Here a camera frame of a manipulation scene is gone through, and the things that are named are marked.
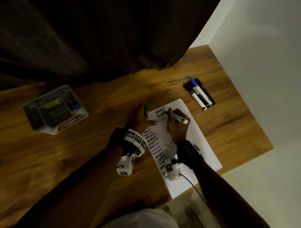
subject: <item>hand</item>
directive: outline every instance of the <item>hand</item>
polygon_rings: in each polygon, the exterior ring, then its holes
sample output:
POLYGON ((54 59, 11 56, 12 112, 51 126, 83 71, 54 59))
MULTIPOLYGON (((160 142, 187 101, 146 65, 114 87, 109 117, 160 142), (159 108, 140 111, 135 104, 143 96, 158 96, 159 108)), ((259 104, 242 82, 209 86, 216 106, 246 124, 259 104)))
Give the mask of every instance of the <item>hand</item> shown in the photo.
POLYGON ((137 108, 134 108, 128 114, 126 121, 126 126, 137 131, 142 135, 142 132, 145 131, 149 126, 157 125, 158 122, 148 119, 148 111, 143 113, 143 104, 140 103, 137 108))
POLYGON ((182 140, 186 140, 186 134, 189 124, 190 119, 180 109, 176 109, 174 111, 172 111, 172 108, 168 109, 168 121, 166 131, 170 133, 171 139, 176 145, 178 145, 178 143, 182 140), (173 114, 185 118, 186 120, 188 120, 188 123, 181 123, 180 121, 175 119, 173 114))

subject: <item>person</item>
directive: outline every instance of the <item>person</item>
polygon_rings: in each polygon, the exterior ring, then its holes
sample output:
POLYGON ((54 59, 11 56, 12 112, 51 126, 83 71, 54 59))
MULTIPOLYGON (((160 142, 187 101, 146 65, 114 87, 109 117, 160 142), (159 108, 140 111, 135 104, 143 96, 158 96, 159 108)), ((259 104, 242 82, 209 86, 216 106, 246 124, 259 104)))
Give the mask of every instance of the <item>person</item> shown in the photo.
MULTIPOLYGON (((168 109, 167 131, 177 146, 187 142, 189 123, 190 119, 179 109, 168 109), (183 124, 175 120, 173 114, 184 117, 188 123, 183 124)), ((148 120, 148 112, 143 112, 142 104, 130 111, 126 121, 127 128, 140 134, 156 124, 156 121, 148 120)), ((187 155, 178 151, 177 153, 178 160, 193 169, 208 207, 221 227, 269 227, 263 218, 206 164, 201 155, 187 155)), ((109 143, 103 151, 36 203, 14 227, 89 227, 105 198, 122 155, 121 145, 109 143)), ((104 227, 174 228, 177 225, 163 210, 144 209, 117 218, 104 227)))

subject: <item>wood grain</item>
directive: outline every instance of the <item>wood grain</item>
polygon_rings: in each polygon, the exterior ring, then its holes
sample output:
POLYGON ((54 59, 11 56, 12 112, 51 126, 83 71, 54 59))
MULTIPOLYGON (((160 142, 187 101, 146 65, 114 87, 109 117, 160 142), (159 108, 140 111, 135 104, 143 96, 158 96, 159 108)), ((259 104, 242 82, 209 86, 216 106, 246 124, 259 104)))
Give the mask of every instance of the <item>wood grain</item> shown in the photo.
MULTIPOLYGON (((61 79, 0 92, 0 227, 15 224, 71 172, 101 151, 115 127, 139 102, 150 110, 181 98, 220 160, 223 174, 273 148, 209 46, 189 49, 171 68, 143 70, 106 83, 61 79), (217 104, 203 111, 182 87, 199 78, 217 104), (22 105, 63 84, 90 116, 52 136, 31 131, 22 105)), ((97 220, 156 207, 170 195, 150 154, 135 160, 131 176, 114 175, 97 220)))

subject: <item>black marker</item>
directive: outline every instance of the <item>black marker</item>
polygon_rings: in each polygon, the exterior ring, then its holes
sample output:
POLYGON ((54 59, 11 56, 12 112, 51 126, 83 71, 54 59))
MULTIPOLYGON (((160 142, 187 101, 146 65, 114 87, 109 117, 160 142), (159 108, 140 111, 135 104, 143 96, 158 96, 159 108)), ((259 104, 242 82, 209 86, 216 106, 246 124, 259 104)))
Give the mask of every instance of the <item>black marker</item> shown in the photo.
POLYGON ((207 108, 210 108, 210 105, 208 104, 208 102, 202 97, 202 95, 200 94, 200 92, 197 90, 197 88, 192 84, 191 81, 188 81, 187 82, 188 86, 190 88, 192 88, 192 90, 195 92, 195 94, 199 97, 199 99, 204 103, 204 105, 207 107, 207 108))
POLYGON ((209 98, 209 100, 212 102, 212 105, 215 105, 216 102, 213 100, 213 98, 210 96, 210 94, 208 93, 208 91, 205 89, 205 87, 203 86, 203 84, 201 83, 201 81, 197 78, 194 79, 195 82, 199 85, 199 87, 201 88, 201 90, 203 90, 204 94, 206 94, 206 96, 209 98))
POLYGON ((193 98, 197 101, 197 103, 202 107, 202 109, 206 110, 206 106, 204 103, 199 99, 199 97, 195 94, 195 92, 189 87, 187 83, 183 85, 183 87, 193 96, 193 98))

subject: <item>forearm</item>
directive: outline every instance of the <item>forearm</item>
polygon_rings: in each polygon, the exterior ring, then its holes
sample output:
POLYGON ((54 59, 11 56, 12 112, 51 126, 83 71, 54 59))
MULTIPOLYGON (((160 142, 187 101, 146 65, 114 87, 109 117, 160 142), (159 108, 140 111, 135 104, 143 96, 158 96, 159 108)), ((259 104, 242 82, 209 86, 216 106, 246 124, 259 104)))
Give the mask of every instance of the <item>forearm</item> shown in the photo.
POLYGON ((210 207, 222 227, 264 227, 264 219, 213 169, 201 161, 193 169, 210 207))
POLYGON ((122 153, 121 146, 98 153, 34 205, 15 227, 89 227, 122 153))

